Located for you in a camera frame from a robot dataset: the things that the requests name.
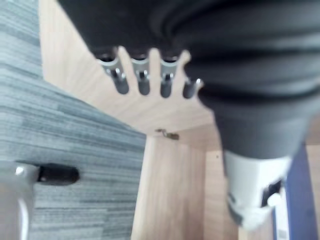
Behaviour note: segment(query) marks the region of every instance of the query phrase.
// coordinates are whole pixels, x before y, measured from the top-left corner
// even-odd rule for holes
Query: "gray carpet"
[[[45,82],[37,1],[1,5],[0,160],[81,173],[72,186],[35,186],[29,239],[130,239],[146,136]]]

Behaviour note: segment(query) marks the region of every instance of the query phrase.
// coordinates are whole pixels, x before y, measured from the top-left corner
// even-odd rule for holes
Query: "metal pin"
[[[192,78],[187,78],[184,87],[183,87],[183,92],[182,95],[185,99],[190,99],[194,96],[196,92],[197,85],[201,83],[201,79],[192,79]]]
[[[105,73],[112,78],[115,88],[120,94],[129,92],[126,74],[117,54],[105,54],[97,62],[103,67]]]
[[[160,64],[162,78],[160,94],[163,98],[168,98],[171,95],[172,82],[178,66],[177,57],[173,57],[171,61],[161,59]]]
[[[146,96],[150,92],[149,58],[131,58],[133,71],[138,81],[139,92]]]

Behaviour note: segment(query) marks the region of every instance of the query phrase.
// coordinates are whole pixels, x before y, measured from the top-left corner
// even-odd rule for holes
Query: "blue fabric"
[[[276,211],[272,211],[272,230],[273,230],[273,240],[277,240],[277,222],[276,222]]]
[[[305,146],[300,148],[293,160],[286,189],[290,240],[318,240],[316,209]]]

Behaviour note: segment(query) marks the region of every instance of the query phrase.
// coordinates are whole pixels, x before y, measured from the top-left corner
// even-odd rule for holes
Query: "wooden panel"
[[[220,150],[220,137],[214,122],[177,133],[184,144],[206,151]]]
[[[172,132],[213,122],[211,112],[204,109],[196,97],[186,100],[182,96],[186,79],[182,67],[189,60],[186,52],[179,62],[172,95],[163,99],[158,51],[150,52],[151,92],[146,97],[140,95],[130,58],[125,49],[120,48],[130,86],[129,93],[121,95],[56,1],[41,0],[39,14],[46,81],[149,135],[154,135],[158,128]]]
[[[311,184],[317,219],[318,235],[320,236],[320,145],[307,145]]]
[[[311,122],[306,137],[307,145],[320,145],[320,114],[318,114]]]
[[[132,240],[202,240],[205,152],[148,137]]]
[[[238,226],[229,215],[221,151],[206,154],[204,240],[237,240]]]

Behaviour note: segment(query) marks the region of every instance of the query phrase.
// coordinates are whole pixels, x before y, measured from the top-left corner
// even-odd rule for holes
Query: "wood grain surface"
[[[307,145],[318,235],[320,236],[320,145]]]
[[[205,152],[147,137],[132,240],[202,240]]]
[[[43,74],[48,82],[149,135],[155,135],[158,128],[179,131],[213,122],[211,112],[196,97],[186,100],[182,96],[187,52],[180,58],[172,95],[164,99],[160,96],[159,52],[150,51],[151,92],[142,96],[130,58],[121,47],[119,56],[130,86],[129,93],[121,95],[58,3],[41,0],[39,7]]]
[[[221,151],[206,153],[204,240],[237,240],[238,226],[229,215]]]

